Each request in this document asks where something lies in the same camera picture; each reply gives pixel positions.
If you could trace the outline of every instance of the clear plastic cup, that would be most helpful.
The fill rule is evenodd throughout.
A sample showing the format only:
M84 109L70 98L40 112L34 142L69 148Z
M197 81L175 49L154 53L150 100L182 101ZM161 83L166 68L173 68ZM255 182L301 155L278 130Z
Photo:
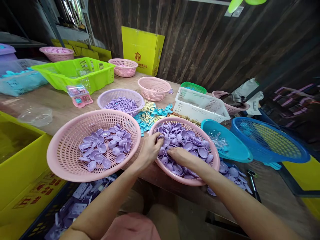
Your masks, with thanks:
M35 127L42 127L52 122L52 110L45 107L31 108L20 114L18 120Z

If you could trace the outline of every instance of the blue colander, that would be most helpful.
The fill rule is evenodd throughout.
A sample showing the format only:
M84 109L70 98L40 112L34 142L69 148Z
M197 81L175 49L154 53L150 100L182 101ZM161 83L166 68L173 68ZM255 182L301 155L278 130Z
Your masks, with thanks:
M210 132L216 131L221 133L221 138L226 139L228 144L227 149L217 147L220 157L243 163L251 162L253 160L250 150L239 140L239 138L220 123L211 119L205 119L201 123L201 129L204 130L209 137Z
M232 120L234 133L260 162L305 163L310 160L308 152L286 133L252 118L237 117Z

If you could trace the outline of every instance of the green plastic basket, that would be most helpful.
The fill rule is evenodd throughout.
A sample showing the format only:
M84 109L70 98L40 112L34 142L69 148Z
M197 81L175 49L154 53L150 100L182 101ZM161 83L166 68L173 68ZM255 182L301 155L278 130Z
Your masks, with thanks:
M188 89L191 89L193 91L200 92L203 94L207 93L207 90L204 87L201 87L198 84L194 84L191 82L184 82L181 84L181 87L188 88Z
M66 86L81 84L92 94L113 82L114 67L114 64L92 58L77 58L74 60L35 65L31 68L39 71L55 89L67 92Z

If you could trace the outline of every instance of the lavender plastic basket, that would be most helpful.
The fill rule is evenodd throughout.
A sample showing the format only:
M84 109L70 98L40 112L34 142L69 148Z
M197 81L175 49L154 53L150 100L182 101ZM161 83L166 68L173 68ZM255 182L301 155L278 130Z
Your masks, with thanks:
M144 107L144 100L143 97L133 91L133 90L129 90L129 89L124 89L124 88L116 88L116 89L111 89L108 91L105 91L104 93L100 94L100 96L98 97L98 106L101 109L104 109L104 107L113 99L113 98L118 98L118 97L126 97L126 98L131 98L133 99L138 108L135 109L134 111L131 112L127 112L128 114L130 114L132 117L134 117L135 115L138 114L139 110L142 109Z

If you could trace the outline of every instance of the dark wood paneling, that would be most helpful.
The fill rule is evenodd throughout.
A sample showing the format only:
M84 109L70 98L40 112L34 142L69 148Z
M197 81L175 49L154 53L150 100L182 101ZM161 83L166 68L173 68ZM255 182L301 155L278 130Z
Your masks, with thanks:
M211 92L233 91L248 78L263 83L281 63L320 34L320 3L268 0L244 5L239 18L225 17L227 6L185 0L89 1L95 38L123 57L121 26L165 35L158 77L190 81ZM270 83L299 88L318 76L320 47L305 54Z

